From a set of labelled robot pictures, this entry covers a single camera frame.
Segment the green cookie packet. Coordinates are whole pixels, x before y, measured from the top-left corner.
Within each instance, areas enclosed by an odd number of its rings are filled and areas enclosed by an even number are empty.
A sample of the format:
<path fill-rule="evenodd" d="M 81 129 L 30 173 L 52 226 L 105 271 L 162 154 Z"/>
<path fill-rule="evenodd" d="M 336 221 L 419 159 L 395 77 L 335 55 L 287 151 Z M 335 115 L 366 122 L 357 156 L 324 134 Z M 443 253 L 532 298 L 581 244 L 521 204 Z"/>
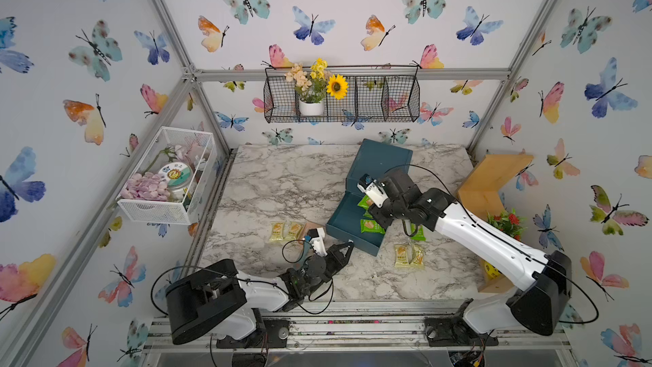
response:
<path fill-rule="evenodd" d="M 410 225 L 411 232 L 409 234 L 409 238 L 413 241 L 426 241 L 426 237 L 424 235 L 424 227 L 422 225 L 415 225 L 411 224 Z"/>
<path fill-rule="evenodd" d="M 385 234 L 385 229 L 380 224 L 371 219 L 362 219 L 360 221 L 360 231 L 363 234 Z"/>
<path fill-rule="evenodd" d="M 358 202 L 358 206 L 367 211 L 373 205 L 373 203 L 374 202 L 370 197 L 365 196 L 362 200 L 360 200 L 360 202 Z"/>

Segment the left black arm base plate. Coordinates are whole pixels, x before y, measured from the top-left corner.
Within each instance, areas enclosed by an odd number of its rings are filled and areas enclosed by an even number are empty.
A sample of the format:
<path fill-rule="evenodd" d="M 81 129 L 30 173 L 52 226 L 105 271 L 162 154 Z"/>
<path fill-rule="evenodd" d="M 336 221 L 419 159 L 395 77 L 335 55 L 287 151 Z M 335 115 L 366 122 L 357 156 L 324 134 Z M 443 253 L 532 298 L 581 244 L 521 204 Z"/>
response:
<path fill-rule="evenodd" d="M 286 319 L 263 319 L 249 336 L 235 340 L 231 336 L 215 341 L 216 348 L 286 348 L 290 335 L 290 322 Z"/>

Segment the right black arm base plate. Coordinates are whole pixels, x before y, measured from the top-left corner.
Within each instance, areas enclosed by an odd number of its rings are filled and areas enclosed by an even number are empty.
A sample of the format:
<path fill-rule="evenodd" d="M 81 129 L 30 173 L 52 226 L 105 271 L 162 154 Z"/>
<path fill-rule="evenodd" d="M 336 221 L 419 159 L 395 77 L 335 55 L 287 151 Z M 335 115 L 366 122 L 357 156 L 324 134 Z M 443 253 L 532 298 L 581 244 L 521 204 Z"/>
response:
<path fill-rule="evenodd" d="M 424 335 L 430 347 L 496 347 L 499 340 L 488 333 L 479 334 L 464 322 L 464 312 L 473 302 L 468 299 L 454 314 L 424 320 Z"/>

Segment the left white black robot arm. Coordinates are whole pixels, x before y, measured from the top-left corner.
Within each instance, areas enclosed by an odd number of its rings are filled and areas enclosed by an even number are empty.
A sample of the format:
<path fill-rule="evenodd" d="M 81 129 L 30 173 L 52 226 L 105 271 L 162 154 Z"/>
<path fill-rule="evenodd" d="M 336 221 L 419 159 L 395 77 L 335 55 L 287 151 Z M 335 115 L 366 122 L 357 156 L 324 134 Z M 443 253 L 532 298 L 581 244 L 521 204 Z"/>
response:
<path fill-rule="evenodd" d="M 288 312 L 348 265 L 354 243 L 336 244 L 307 257 L 300 268 L 288 268 L 274 278 L 263 278 L 237 270 L 231 259 L 171 283 L 165 290 L 166 312 L 175 345 L 191 343 L 214 333 L 221 340 L 242 342 L 262 331 L 260 310 Z"/>

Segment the yellow cookie packet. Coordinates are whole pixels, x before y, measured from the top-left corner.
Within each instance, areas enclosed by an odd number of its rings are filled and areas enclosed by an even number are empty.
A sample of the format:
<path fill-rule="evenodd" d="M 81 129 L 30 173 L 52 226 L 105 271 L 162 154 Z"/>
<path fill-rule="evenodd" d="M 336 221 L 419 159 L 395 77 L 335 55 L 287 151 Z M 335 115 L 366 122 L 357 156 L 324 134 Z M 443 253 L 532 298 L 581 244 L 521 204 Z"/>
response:
<path fill-rule="evenodd" d="M 424 269 L 424 257 L 425 249 L 419 245 L 412 245 L 412 260 L 410 261 L 410 266 L 412 268 Z"/>
<path fill-rule="evenodd" d="M 285 239 L 285 222 L 272 223 L 272 231 L 269 238 L 270 242 L 280 242 Z"/>
<path fill-rule="evenodd" d="M 298 240 L 304 230 L 305 224 L 299 222 L 290 222 L 287 233 L 285 235 L 286 241 Z"/>
<path fill-rule="evenodd" d="M 410 266 L 410 246 L 405 244 L 396 244 L 395 251 L 395 264 L 396 268 L 408 268 Z"/>

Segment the dark teal drawer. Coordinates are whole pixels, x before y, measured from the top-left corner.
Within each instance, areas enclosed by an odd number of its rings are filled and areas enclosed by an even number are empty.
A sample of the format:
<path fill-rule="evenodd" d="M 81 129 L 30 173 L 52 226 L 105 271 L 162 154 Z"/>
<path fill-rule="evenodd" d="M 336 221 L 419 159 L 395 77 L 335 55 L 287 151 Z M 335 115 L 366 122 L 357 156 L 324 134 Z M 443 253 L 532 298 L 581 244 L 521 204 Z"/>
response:
<path fill-rule="evenodd" d="M 338 241 L 353 241 L 354 246 L 371 256 L 377 257 L 385 239 L 385 234 L 363 234 L 360 221 L 370 219 L 367 211 L 358 206 L 363 197 L 346 192 L 326 224 L 326 232 Z"/>

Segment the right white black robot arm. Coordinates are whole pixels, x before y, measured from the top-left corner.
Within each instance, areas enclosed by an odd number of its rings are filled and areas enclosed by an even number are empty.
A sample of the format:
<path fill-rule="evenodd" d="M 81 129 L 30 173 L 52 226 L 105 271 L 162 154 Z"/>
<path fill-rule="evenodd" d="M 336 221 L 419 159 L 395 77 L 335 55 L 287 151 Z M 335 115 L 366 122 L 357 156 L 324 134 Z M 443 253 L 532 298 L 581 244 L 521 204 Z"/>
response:
<path fill-rule="evenodd" d="M 516 241 L 448 192 L 421 191 L 401 168 L 380 180 L 365 174 L 358 189 L 372 200 L 369 212 L 383 228 L 397 219 L 421 225 L 457 241 L 512 283 L 509 291 L 472 301 L 463 310 L 464 323 L 475 333 L 518 326 L 540 336 L 554 333 L 572 295 L 572 266 L 565 254 L 546 254 Z"/>

